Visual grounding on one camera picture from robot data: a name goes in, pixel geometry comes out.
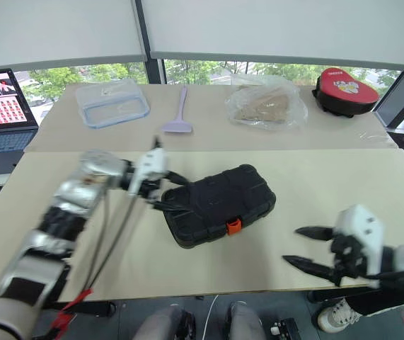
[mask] plastic food container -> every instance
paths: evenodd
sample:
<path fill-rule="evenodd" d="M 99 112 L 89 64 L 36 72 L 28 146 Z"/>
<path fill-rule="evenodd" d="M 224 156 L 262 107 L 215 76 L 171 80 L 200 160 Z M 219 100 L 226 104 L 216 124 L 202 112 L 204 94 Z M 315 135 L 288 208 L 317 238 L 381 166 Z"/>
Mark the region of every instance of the plastic food container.
<path fill-rule="evenodd" d="M 104 128 L 145 117 L 150 107 L 132 79 L 99 83 L 76 90 L 79 113 L 90 128 Z"/>

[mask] purple spatula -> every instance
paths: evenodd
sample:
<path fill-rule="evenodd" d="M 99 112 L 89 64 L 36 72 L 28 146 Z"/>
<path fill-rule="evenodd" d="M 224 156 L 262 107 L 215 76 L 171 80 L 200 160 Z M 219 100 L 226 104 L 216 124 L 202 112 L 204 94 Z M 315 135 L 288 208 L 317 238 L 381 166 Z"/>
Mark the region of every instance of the purple spatula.
<path fill-rule="evenodd" d="M 161 128 L 164 132 L 191 132 L 192 131 L 192 124 L 185 122 L 183 120 L 183 108 L 185 107 L 185 100 L 187 94 L 187 86 L 184 85 L 181 89 L 181 97 L 180 97 L 180 109 L 178 110 L 178 114 L 175 120 L 171 120 L 163 125 Z"/>

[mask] laptop keyboard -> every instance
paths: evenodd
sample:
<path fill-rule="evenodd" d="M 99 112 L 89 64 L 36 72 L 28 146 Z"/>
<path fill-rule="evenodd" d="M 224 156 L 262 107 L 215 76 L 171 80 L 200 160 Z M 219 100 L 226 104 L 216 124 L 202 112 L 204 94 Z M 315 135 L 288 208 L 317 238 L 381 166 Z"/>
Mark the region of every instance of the laptop keyboard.
<path fill-rule="evenodd" d="M 0 135 L 0 152 L 23 150 L 32 137 L 33 132 Z"/>

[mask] robotic arm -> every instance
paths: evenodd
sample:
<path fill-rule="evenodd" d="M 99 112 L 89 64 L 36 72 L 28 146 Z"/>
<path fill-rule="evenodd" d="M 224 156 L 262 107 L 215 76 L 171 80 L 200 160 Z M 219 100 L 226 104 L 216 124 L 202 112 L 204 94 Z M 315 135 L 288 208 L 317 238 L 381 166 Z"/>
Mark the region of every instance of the robotic arm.
<path fill-rule="evenodd" d="M 73 254 L 78 235 L 107 190 L 128 190 L 160 210 L 184 209 L 156 200 L 161 179 L 187 183 L 167 170 L 166 153 L 157 141 L 137 164 L 134 168 L 132 162 L 102 151 L 83 154 L 79 168 L 57 189 L 42 222 L 25 236 L 4 271 L 0 340 L 29 339 L 40 310 L 59 298 L 71 269 L 65 259 Z"/>
<path fill-rule="evenodd" d="M 334 266 L 314 263 L 300 256 L 283 256 L 291 265 L 307 274 L 340 286 L 342 277 L 367 278 L 372 288 L 386 286 L 404 289 L 404 246 L 384 246 L 384 225 L 361 205 L 340 213 L 336 226 L 302 227 L 296 233 L 321 241 L 330 241 Z"/>

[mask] gray pants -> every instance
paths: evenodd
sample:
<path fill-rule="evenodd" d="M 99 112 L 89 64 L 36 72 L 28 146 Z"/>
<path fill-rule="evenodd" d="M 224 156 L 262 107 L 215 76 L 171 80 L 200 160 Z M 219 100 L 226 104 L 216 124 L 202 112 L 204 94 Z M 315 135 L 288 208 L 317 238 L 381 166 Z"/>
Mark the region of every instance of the gray pants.
<path fill-rule="evenodd" d="M 231 340 L 265 340 L 265 332 L 257 313 L 246 305 L 235 305 L 231 311 Z M 183 310 L 170 306 L 146 318 L 133 340 L 173 340 Z"/>

